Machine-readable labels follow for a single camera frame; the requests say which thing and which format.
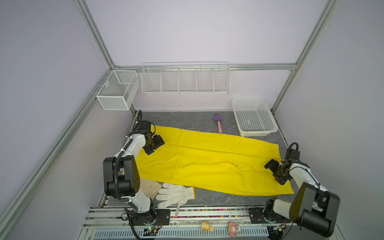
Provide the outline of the aluminium frame back top bar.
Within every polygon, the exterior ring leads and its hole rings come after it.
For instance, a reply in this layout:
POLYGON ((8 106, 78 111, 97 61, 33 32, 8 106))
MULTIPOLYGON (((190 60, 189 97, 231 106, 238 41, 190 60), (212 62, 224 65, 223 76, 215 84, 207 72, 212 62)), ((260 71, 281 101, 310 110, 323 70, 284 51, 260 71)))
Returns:
POLYGON ((229 62, 161 62, 161 63, 142 63, 138 66, 115 66, 114 70, 128 70, 141 72, 147 68, 160 69, 195 69, 195 68, 223 68, 228 67, 230 71, 293 71, 298 65, 294 63, 278 64, 233 64, 229 62))

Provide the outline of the white plastic perforated basket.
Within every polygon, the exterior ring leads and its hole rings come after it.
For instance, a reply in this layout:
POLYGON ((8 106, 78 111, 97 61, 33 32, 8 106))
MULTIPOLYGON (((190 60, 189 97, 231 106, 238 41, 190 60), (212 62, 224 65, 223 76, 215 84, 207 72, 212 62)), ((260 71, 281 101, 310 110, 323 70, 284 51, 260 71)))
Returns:
POLYGON ((261 98, 233 98, 231 104, 240 136, 265 137, 278 131, 278 124, 261 98))

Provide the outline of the aluminium frame corner post right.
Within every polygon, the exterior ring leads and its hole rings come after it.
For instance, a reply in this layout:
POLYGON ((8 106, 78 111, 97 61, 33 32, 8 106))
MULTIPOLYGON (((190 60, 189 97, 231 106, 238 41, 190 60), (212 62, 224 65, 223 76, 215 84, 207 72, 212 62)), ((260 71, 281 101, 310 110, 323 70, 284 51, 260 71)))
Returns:
POLYGON ((288 93, 290 87, 292 86, 295 78, 298 76, 300 70, 305 64, 305 61, 309 57, 310 53, 312 52, 313 48, 315 47, 317 41, 319 40, 320 36, 324 32, 327 24, 329 23, 330 19, 332 18, 333 14, 335 13, 336 9, 340 5, 341 1, 337 0, 328 0, 324 6, 324 9, 322 10, 314 29, 312 30, 309 39, 307 40, 301 54, 299 55, 297 62, 296 62, 296 68, 294 70, 291 70, 291 73, 289 77, 287 78, 285 84, 283 85, 272 109, 271 112, 273 115, 276 114, 277 110, 279 109, 281 103, 283 102, 284 97, 288 93))

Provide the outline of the purple pink hair brush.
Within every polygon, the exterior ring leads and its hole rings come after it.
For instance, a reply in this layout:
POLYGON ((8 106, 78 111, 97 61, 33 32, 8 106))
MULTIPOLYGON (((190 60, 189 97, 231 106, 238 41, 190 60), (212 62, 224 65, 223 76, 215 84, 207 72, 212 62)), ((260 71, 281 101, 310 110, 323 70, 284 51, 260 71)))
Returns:
POLYGON ((222 130, 222 126, 221 126, 221 120, 223 119, 223 116, 221 114, 215 114, 213 119, 217 122, 217 125, 218 125, 218 133, 219 134, 222 134, 223 133, 223 130, 222 130))

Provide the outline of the yellow trousers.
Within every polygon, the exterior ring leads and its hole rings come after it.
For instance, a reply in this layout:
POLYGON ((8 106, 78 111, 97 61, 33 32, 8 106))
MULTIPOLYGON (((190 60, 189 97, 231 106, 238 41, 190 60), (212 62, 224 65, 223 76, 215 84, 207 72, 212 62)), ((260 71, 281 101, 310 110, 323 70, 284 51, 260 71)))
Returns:
POLYGON ((151 155, 141 150, 136 159, 143 179, 238 196, 294 192, 265 169, 270 160, 282 160, 276 144, 170 127, 157 127, 156 133, 165 144, 151 155))

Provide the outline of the pink white plush toy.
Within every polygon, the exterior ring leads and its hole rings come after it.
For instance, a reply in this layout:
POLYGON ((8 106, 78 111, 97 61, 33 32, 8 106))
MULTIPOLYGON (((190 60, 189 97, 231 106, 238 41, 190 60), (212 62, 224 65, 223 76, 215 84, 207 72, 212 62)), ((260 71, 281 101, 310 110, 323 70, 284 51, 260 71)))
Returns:
POLYGON ((232 238, 236 238, 237 235, 241 234, 241 227, 233 222, 229 223, 228 232, 232 238))

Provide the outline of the aluminium frame corner post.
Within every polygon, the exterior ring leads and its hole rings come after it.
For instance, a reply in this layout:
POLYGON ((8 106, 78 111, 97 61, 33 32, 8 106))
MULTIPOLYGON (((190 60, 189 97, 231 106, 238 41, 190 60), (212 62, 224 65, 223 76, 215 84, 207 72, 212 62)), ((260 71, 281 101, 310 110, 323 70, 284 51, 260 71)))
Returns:
POLYGON ((115 69, 116 65, 108 51, 108 48, 103 40, 103 37, 97 27, 97 24, 93 18, 91 10, 84 0, 73 0, 73 3, 82 18, 94 44, 96 45, 102 59, 104 60, 108 69, 115 69))
POLYGON ((284 97, 288 93, 290 87, 292 86, 295 78, 298 76, 300 70, 305 64, 305 61, 309 57, 310 53, 312 52, 313 48, 315 47, 317 41, 319 40, 320 36, 324 32, 327 24, 329 23, 330 19, 332 18, 333 14, 335 13, 336 9, 340 5, 341 1, 337 0, 328 0, 324 6, 324 9, 322 10, 314 29, 312 30, 309 39, 307 40, 301 54, 299 55, 297 62, 296 62, 296 68, 294 70, 291 70, 291 73, 289 77, 287 78, 285 84, 283 85, 272 109, 271 112, 273 115, 276 114, 277 110, 279 109, 281 103, 283 102, 284 97))

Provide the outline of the yellow duck toy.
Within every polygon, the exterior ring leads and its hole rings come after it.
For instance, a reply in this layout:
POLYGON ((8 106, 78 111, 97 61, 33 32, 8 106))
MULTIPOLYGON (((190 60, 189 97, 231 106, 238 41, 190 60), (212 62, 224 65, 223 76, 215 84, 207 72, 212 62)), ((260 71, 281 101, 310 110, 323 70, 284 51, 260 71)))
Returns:
POLYGON ((215 231, 215 228, 213 226, 211 226, 207 221, 202 222, 201 229, 204 232, 214 232, 215 231))

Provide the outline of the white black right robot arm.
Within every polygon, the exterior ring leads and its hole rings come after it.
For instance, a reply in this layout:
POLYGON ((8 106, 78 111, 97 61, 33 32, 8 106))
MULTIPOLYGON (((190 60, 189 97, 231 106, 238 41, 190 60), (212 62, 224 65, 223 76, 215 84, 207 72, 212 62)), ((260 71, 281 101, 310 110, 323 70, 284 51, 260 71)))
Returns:
POLYGON ((299 190, 291 203, 271 198, 264 208, 247 208, 251 223, 278 224, 267 228, 270 240, 282 240, 286 236, 287 221, 324 238, 334 233, 341 200, 320 184, 309 165, 300 161, 298 143, 289 145, 281 162, 270 160, 265 169, 273 173, 280 185, 293 180, 299 190))

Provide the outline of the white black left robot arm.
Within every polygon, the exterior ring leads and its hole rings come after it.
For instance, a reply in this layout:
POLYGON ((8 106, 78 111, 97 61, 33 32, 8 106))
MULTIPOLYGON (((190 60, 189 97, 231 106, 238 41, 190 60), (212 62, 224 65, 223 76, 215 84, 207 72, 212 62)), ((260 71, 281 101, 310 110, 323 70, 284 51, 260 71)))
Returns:
POLYGON ((149 156, 164 144, 163 138, 156 134, 156 126, 143 120, 143 113, 139 110, 119 152, 103 162, 105 194, 132 208, 125 209, 131 224, 153 225, 157 222, 158 214, 152 199, 140 189, 137 158, 140 151, 149 156))

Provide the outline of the beige leather work glove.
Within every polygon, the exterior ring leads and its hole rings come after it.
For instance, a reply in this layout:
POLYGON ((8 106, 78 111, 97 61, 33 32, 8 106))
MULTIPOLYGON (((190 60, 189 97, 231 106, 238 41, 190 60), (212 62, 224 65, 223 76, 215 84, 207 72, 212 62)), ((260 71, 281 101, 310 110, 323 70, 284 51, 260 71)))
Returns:
POLYGON ((156 181, 141 178, 140 190, 151 200, 154 200, 162 185, 156 181))

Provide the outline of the white knitted work glove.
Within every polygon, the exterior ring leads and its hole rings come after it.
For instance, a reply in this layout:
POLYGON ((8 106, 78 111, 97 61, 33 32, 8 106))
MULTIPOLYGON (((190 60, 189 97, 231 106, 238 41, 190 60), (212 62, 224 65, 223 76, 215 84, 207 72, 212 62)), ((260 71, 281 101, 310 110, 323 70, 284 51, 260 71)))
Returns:
POLYGON ((175 217, 179 216, 179 210, 181 206, 186 204, 188 200, 196 199, 196 191, 194 187, 184 187, 180 185, 172 185, 163 183, 162 188, 156 195, 158 203, 158 209, 165 209, 172 205, 176 205, 175 217))

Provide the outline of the aluminium front mounting rail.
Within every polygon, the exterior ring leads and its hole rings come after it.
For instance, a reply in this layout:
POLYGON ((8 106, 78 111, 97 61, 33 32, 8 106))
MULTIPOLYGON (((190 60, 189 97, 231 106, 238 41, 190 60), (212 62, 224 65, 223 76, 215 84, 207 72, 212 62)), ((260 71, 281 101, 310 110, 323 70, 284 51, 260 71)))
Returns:
MULTIPOLYGON (((268 240, 269 226, 278 224, 251 223, 246 209, 250 207, 185 207, 176 218, 176 208, 159 210, 157 222, 153 225, 131 224, 124 208, 90 209, 80 240, 268 240), (204 232, 202 222, 207 221, 214 232, 204 232), (232 238, 228 232, 229 223, 240 225, 241 234, 232 238)), ((287 221, 283 240, 321 240, 322 237, 287 221)))

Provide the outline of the aluminium frame bar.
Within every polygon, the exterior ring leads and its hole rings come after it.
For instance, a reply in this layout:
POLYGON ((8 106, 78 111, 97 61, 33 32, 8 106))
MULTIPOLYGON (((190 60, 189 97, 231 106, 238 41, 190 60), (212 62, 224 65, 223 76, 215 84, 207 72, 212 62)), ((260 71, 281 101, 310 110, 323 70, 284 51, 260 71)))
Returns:
POLYGON ((96 87, 89 94, 80 109, 72 117, 66 128, 60 133, 59 137, 54 141, 43 159, 32 172, 21 190, 11 201, 7 209, 1 215, 1 239, 5 239, 17 224, 24 211, 28 208, 34 196, 37 194, 47 176, 67 148, 78 129, 87 118, 89 112, 96 103, 96 94, 107 80, 112 70, 107 70, 102 76, 96 87))
POLYGON ((294 63, 278 64, 233 64, 229 62, 161 62, 161 63, 142 63, 138 66, 115 66, 114 70, 128 70, 141 72, 147 68, 160 69, 195 69, 195 68, 223 68, 228 67, 230 71, 293 71, 298 65, 294 63))

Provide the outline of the aluminium frame left side bar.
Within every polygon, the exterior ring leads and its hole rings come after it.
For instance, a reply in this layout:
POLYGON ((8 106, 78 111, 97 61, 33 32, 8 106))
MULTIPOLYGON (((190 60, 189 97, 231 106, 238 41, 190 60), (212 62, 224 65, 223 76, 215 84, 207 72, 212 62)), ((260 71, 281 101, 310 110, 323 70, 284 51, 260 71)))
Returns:
POLYGON ((59 137, 54 141, 43 159, 32 172, 21 190, 11 201, 7 209, 1 215, 1 239, 5 239, 17 224, 24 211, 28 208, 34 196, 37 194, 47 176, 67 148, 78 129, 87 118, 89 112, 96 103, 96 94, 107 80, 112 70, 107 70, 102 76, 96 87, 89 94, 80 109, 72 117, 66 128, 60 133, 59 137))

